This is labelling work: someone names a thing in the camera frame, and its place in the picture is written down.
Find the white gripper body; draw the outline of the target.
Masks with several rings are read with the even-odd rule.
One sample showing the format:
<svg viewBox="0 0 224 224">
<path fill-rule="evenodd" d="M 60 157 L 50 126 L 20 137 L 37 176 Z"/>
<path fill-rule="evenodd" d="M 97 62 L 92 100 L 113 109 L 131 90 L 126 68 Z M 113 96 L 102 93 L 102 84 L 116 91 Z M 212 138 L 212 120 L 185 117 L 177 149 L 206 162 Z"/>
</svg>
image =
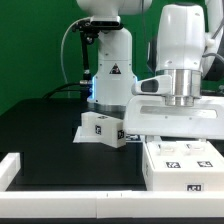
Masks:
<svg viewBox="0 0 224 224">
<path fill-rule="evenodd" d="M 125 111 L 127 134 L 224 140 L 224 98 L 203 96 L 192 107 L 166 106 L 161 96 L 135 96 Z"/>
</svg>

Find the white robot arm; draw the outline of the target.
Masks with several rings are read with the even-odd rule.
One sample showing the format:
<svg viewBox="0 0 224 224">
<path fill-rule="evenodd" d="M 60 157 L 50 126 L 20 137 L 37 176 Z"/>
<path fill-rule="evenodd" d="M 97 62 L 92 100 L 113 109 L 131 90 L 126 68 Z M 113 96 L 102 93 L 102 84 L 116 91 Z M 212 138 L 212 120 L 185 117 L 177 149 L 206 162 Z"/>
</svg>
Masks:
<svg viewBox="0 0 224 224">
<path fill-rule="evenodd" d="M 146 11 L 153 0 L 76 1 L 100 41 L 89 103 L 122 106 L 128 134 L 224 139 L 224 100 L 201 94 L 201 80 L 221 58 L 224 0 L 165 5 L 148 45 L 155 76 L 144 80 L 132 74 L 132 36 L 121 17 Z"/>
</svg>

